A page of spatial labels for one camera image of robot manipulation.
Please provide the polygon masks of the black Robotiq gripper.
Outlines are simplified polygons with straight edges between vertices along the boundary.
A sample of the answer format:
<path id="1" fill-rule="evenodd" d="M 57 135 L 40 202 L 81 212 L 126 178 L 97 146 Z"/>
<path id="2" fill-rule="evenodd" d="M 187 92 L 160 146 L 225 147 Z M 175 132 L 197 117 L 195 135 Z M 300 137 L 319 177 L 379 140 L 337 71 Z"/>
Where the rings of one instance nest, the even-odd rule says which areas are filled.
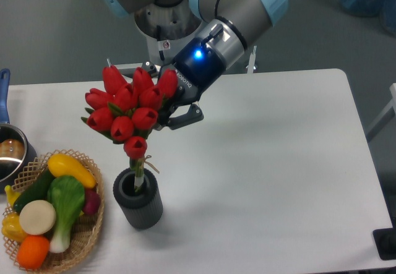
<path id="1" fill-rule="evenodd" d="M 200 100 L 201 95 L 211 84 L 223 74 L 223 62 L 215 51 L 201 46 L 201 39 L 192 39 L 172 60 L 171 64 L 160 66 L 145 61 L 141 68 L 148 72 L 152 79 L 158 79 L 167 69 L 176 71 L 178 85 L 183 87 L 181 93 L 173 97 L 175 107 L 190 105 Z M 180 129 L 203 120 L 204 114 L 199 106 L 191 104 L 186 113 L 171 117 L 169 113 L 160 112 L 156 131 L 168 127 L 171 130 Z"/>

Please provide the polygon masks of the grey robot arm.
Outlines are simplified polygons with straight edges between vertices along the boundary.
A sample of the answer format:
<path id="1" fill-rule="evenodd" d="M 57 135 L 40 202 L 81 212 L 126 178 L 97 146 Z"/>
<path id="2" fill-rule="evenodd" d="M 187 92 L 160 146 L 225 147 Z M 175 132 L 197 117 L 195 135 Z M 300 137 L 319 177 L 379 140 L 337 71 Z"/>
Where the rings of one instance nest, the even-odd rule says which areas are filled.
<path id="1" fill-rule="evenodd" d="M 156 129 L 202 120 L 201 95 L 282 18 L 288 0 L 104 0 L 120 17 L 134 16 L 147 42 L 143 68 L 178 76 L 178 91 L 160 110 Z"/>

